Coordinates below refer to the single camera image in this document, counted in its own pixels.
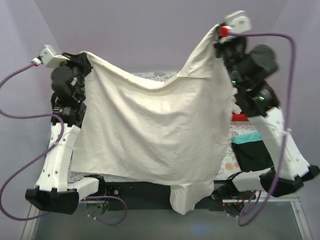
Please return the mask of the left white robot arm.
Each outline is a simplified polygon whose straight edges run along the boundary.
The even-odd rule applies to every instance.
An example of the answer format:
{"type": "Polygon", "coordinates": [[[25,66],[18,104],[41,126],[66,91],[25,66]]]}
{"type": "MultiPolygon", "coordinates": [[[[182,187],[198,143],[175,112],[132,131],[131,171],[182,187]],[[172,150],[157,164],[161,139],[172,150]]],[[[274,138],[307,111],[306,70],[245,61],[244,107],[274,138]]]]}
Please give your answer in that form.
{"type": "Polygon", "coordinates": [[[48,153],[34,188],[25,192],[25,199],[41,211],[72,215],[85,196],[99,189],[99,180],[90,177],[68,184],[68,169],[74,145],[86,112],[85,78],[92,65],[85,52],[62,53],[63,60],[51,73],[51,106],[48,153]]]}

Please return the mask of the cream white t-shirt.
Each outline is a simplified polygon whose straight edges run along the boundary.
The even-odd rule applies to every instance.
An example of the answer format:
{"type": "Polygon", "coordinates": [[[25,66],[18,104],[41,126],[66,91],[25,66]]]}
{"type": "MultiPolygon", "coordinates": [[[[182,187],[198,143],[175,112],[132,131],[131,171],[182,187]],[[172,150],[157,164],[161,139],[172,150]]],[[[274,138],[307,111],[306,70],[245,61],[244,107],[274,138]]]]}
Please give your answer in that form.
{"type": "Polygon", "coordinates": [[[214,190],[231,142],[233,87],[211,29],[164,82],[138,77],[87,52],[87,106],[71,170],[170,186],[186,214],[214,190]]]}

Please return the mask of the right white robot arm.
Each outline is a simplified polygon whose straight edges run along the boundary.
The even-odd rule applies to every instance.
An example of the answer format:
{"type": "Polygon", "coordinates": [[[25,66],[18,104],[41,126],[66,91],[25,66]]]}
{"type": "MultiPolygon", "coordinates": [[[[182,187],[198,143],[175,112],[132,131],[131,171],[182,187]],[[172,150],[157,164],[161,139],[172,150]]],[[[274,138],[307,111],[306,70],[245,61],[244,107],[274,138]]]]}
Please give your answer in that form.
{"type": "Polygon", "coordinates": [[[215,30],[216,56],[223,60],[236,104],[260,134],[272,159],[272,167],[258,171],[240,171],[217,189],[219,194],[236,196],[246,191],[265,191],[273,197],[295,193],[304,182],[314,179],[320,169],[309,164],[300,153],[288,127],[289,112],[282,110],[267,78],[278,70],[276,54],[259,44],[247,51],[250,29],[219,24],[215,30]]]}

